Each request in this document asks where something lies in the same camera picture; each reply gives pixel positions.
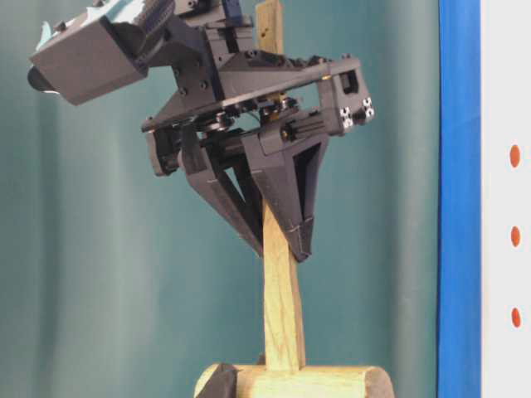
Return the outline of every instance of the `orange dot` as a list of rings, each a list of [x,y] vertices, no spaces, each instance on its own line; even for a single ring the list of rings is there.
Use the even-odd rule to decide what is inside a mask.
[[[522,325],[522,318],[520,317],[520,311],[517,308],[513,308],[511,313],[511,318],[513,319],[513,325],[515,328],[519,328]]]
[[[511,230],[511,241],[513,242],[514,247],[520,244],[520,230],[517,226],[514,226]]]
[[[518,145],[513,145],[510,153],[511,165],[517,167],[520,163],[520,148]]]

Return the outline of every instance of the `screw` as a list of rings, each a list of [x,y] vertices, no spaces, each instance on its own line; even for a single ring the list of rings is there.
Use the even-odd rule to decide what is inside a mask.
[[[56,31],[56,32],[64,32],[66,30],[65,22],[61,21],[61,22],[57,23],[57,25],[55,25],[53,27],[53,30]]]

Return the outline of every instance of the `wooden dowel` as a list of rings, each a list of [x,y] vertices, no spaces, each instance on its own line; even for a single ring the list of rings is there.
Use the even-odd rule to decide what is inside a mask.
[[[258,47],[284,53],[282,5],[256,5]],[[272,371],[298,371],[306,365],[297,261],[270,207],[264,201],[265,365]]]

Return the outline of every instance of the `teal backdrop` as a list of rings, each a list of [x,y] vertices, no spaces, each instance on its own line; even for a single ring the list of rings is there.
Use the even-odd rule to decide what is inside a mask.
[[[42,21],[87,2],[2,4],[0,396],[191,397],[209,364],[262,351],[261,262],[181,173],[152,174],[139,126],[169,70],[78,108],[29,88]],[[286,52],[359,56],[377,109],[320,174],[309,363],[383,366],[397,397],[435,397],[438,1],[284,4]]]

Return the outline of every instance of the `blue tape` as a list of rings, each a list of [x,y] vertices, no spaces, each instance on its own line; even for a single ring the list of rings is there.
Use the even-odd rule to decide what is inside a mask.
[[[439,398],[481,396],[480,0],[441,0]]]

